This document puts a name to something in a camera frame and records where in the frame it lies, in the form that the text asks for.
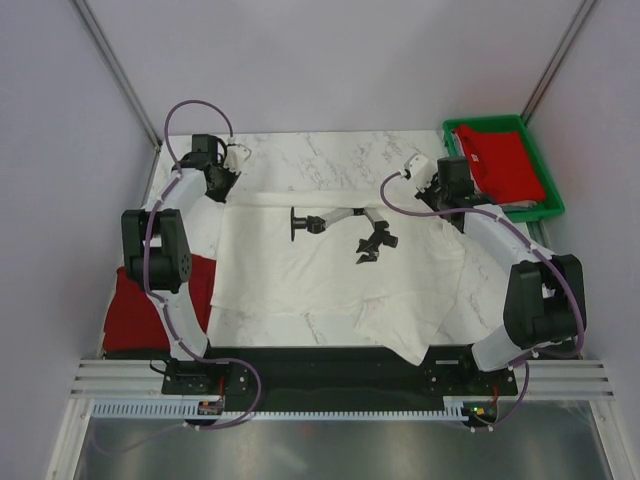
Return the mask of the white printed t shirt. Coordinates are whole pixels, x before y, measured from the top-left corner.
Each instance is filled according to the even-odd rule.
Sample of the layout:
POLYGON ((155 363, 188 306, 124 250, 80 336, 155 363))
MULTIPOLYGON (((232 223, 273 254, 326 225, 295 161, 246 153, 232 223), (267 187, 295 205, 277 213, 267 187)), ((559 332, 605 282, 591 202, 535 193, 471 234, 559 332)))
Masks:
POLYGON ((290 215, 375 205, 364 192, 258 193, 229 202, 214 226, 216 272, 207 336, 214 346, 381 345, 411 363, 434 345, 478 341, 497 324, 480 286, 490 266, 438 218, 382 216, 397 238, 375 261, 358 246, 363 216, 320 234, 292 233, 290 215))

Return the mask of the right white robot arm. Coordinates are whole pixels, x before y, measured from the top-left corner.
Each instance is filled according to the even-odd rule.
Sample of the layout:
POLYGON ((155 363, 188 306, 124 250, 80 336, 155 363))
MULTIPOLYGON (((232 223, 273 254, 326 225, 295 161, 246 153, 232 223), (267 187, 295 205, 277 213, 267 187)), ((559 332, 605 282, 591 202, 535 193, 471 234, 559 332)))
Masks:
POLYGON ((471 347, 473 357, 458 368, 467 392, 483 392, 494 371, 542 353, 577 356, 585 340, 586 308, 581 262, 557 255, 521 232, 503 208, 477 189, 464 157, 432 160, 412 156, 404 175, 436 215, 475 240, 508 275, 502 324, 471 347))

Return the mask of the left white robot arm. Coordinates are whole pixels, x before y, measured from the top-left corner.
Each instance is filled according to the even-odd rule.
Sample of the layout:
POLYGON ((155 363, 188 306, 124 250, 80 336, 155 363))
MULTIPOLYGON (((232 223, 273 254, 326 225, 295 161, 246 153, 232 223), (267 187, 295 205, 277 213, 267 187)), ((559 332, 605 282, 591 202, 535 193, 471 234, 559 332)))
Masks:
POLYGON ((234 136, 191 137, 191 151, 174 166, 166 184, 143 208, 121 216, 124 267, 157 311, 172 358, 193 361, 185 382, 208 393, 219 382, 219 369, 204 360, 209 347, 189 293, 193 259, 184 220, 204 198, 224 203, 251 150, 234 136))

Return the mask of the green plastic bin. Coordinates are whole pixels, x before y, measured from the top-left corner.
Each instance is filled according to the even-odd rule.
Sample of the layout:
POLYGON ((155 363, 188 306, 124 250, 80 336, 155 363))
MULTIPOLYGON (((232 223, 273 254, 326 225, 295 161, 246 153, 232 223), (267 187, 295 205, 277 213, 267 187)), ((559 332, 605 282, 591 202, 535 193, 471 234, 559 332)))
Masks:
POLYGON ((544 221, 565 212, 553 177, 519 115, 448 119, 442 128, 449 155, 469 160, 476 189, 504 207, 510 220, 544 221))

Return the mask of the folded red t shirt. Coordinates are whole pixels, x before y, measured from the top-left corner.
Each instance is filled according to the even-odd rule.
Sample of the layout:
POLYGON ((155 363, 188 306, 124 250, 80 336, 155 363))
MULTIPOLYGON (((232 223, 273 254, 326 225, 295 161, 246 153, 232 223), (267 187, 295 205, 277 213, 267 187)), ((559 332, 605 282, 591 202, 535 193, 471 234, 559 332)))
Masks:
MULTIPOLYGON (((200 327, 207 331, 212 306, 216 261, 192 256, 189 293, 200 327)), ((103 349, 107 354, 137 350, 169 351, 160 316, 143 290, 127 278, 124 266, 116 270, 115 294, 107 310, 103 349)))

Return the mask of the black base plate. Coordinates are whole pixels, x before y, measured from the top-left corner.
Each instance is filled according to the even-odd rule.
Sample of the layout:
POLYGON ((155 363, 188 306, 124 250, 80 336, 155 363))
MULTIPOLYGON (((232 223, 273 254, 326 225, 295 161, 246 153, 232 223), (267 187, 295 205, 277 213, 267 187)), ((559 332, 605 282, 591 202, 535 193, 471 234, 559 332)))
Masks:
POLYGON ((482 372, 468 346, 435 346, 419 365, 384 347, 212 348, 214 363, 169 360, 165 395, 221 395, 227 411, 435 411, 447 397, 511 397, 515 375, 482 372))

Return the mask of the aluminium frame rail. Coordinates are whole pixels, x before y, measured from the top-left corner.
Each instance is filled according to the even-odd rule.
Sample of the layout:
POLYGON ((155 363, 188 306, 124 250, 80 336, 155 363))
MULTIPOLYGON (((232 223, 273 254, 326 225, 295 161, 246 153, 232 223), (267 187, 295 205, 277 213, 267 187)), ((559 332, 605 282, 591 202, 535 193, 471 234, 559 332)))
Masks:
POLYGON ((246 366, 201 364, 157 367, 142 360, 84 360, 71 387, 75 398, 157 399, 162 396, 244 396, 291 390, 329 393, 356 388, 381 393, 420 393, 447 399, 612 400, 604 365, 594 360, 532 360, 527 367, 467 374, 456 361, 421 367, 398 358, 251 360, 246 366))

